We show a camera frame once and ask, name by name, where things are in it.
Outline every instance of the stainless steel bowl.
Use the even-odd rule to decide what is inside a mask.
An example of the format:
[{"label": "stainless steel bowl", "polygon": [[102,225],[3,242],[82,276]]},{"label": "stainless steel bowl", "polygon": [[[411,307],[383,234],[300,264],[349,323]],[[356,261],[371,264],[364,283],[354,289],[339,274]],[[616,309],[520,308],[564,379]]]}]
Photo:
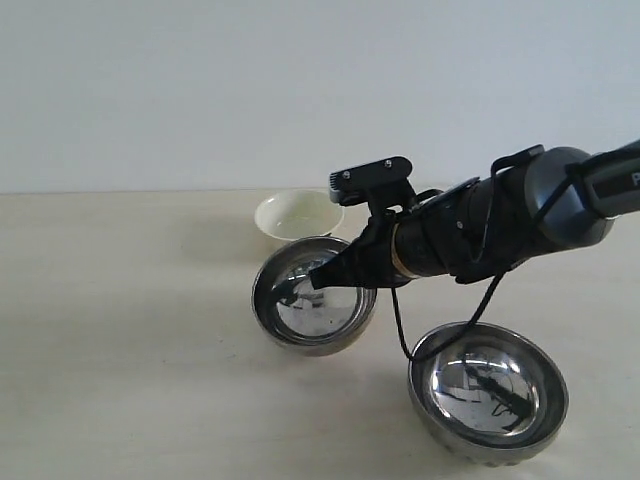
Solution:
[{"label": "stainless steel bowl", "polygon": [[[427,333],[420,355],[464,325]],[[516,465],[547,448],[567,414],[562,375],[536,345],[510,330],[477,324],[434,359],[409,363],[409,392],[430,434],[447,450],[487,466]]]},{"label": "stainless steel bowl", "polygon": [[326,356],[344,350],[365,330],[376,290],[314,290],[307,275],[348,245],[335,237],[308,237],[267,259],[253,285],[252,305],[258,323],[278,345],[306,356]]}]

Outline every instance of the beige table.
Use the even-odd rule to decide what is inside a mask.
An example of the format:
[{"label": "beige table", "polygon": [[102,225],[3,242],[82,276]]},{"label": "beige table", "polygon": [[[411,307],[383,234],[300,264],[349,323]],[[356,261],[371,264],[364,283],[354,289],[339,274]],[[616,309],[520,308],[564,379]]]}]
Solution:
[{"label": "beige table", "polygon": [[[412,411],[388,292],[350,349],[301,359],[258,328],[267,192],[0,197],[0,478],[631,479],[640,455],[640,218],[512,273],[484,320],[569,385],[557,441],[518,467],[460,463]],[[348,211],[351,239],[365,211]],[[486,284],[400,291],[413,343]]]}]

